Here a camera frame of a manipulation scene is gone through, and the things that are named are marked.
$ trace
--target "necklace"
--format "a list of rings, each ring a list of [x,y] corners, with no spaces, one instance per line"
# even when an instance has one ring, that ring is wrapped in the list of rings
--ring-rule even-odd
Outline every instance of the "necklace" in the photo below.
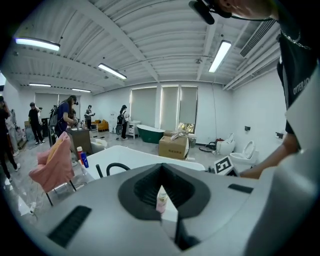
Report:
[[[293,44],[295,44],[295,45],[297,45],[297,46],[299,46],[299,47],[302,47],[302,48],[304,48],[304,49],[306,49],[306,50],[312,50],[311,47],[299,43],[299,40],[301,39],[301,32],[300,32],[300,30],[299,30],[299,36],[298,36],[298,38],[295,39],[295,40],[292,39],[290,36],[286,35],[286,33],[283,32],[282,30],[281,30],[281,33],[282,33],[282,34],[284,35],[284,37],[285,37],[286,39],[288,39],[291,43],[293,43]]]

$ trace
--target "black hair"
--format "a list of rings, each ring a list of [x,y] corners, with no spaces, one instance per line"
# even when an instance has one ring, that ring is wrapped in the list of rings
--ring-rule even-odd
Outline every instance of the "black hair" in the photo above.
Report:
[[[120,115],[122,115],[122,112],[124,111],[124,109],[126,109],[127,108],[127,106],[126,105],[122,105],[122,108],[121,108],[121,110],[120,110]]]
[[[69,113],[68,113],[68,116],[69,116],[69,118],[71,118],[72,117],[72,100],[74,100],[74,103],[76,103],[77,102],[77,97],[75,96],[75,95],[71,95],[69,98],[67,98],[67,99],[65,99],[63,102],[66,102],[66,103],[68,103],[68,105],[69,105]]]

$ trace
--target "gray plastic surface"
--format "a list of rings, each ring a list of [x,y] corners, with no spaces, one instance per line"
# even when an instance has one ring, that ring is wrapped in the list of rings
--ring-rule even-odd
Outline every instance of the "gray plastic surface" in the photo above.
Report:
[[[89,183],[43,216],[37,227],[47,235],[81,205],[92,208],[92,212],[66,248],[71,255],[272,255],[317,199],[319,156],[319,149],[292,155],[279,167],[266,169],[259,180],[172,164],[206,183],[211,192],[210,201],[199,216],[182,220],[187,234],[200,240],[185,251],[174,244],[159,221],[135,219],[118,200],[120,185],[153,165]],[[248,194],[228,188],[230,184],[254,189]]]

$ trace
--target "pink chair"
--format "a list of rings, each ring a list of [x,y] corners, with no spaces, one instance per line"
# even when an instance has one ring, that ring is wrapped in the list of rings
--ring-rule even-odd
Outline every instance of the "pink chair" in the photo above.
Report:
[[[53,204],[48,192],[54,188],[70,182],[74,191],[77,191],[71,181],[75,173],[72,169],[70,147],[70,138],[66,132],[63,132],[57,140],[56,145],[53,145],[45,152],[37,154],[38,166],[29,173],[30,178],[41,185],[51,206]],[[51,150],[55,151],[50,161],[47,162]]]

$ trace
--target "blue bottle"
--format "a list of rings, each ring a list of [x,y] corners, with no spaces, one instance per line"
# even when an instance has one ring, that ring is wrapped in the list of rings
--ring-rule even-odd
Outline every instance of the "blue bottle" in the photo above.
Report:
[[[81,159],[82,159],[82,161],[83,161],[84,167],[85,167],[85,168],[88,168],[88,167],[89,167],[89,164],[88,164],[88,159],[87,159],[87,156],[86,156],[86,153],[85,153],[85,152],[82,152],[82,153],[81,153]]]

